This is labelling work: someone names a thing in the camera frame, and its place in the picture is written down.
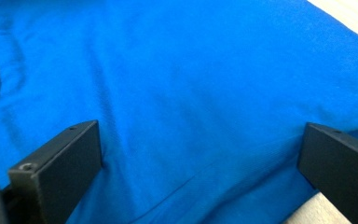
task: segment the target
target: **blue shirt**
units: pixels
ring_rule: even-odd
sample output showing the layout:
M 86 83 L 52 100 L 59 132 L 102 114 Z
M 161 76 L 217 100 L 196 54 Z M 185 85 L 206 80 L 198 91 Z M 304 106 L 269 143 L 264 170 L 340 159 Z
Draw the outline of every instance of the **blue shirt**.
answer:
M 0 187 L 90 119 L 68 223 L 282 222 L 305 122 L 358 130 L 358 35 L 307 1 L 0 0 Z

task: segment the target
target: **blue cloth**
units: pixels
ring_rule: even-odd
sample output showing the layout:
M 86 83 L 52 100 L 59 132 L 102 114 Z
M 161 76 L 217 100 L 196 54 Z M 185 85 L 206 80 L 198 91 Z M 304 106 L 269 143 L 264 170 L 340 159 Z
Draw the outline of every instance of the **blue cloth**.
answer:
M 307 1 L 0 0 L 0 187 L 100 121 L 68 223 L 277 223 L 306 121 L 358 130 L 358 35 Z

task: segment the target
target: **blue fabric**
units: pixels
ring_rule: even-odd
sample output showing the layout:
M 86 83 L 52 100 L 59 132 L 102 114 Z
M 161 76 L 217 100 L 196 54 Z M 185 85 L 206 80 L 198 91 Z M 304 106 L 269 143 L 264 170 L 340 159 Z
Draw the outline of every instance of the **blue fabric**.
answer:
M 0 0 L 0 187 L 98 119 L 68 223 L 278 223 L 306 121 L 358 130 L 358 35 L 307 1 Z

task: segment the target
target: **screw hole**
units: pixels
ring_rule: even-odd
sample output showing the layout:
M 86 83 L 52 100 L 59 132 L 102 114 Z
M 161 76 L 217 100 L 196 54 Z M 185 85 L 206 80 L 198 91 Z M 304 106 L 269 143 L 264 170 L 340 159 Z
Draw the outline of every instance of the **screw hole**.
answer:
M 34 168 L 34 165 L 32 163 L 24 163 L 23 165 L 21 165 L 19 167 L 19 169 L 23 170 L 23 171 L 29 171 L 32 170 Z

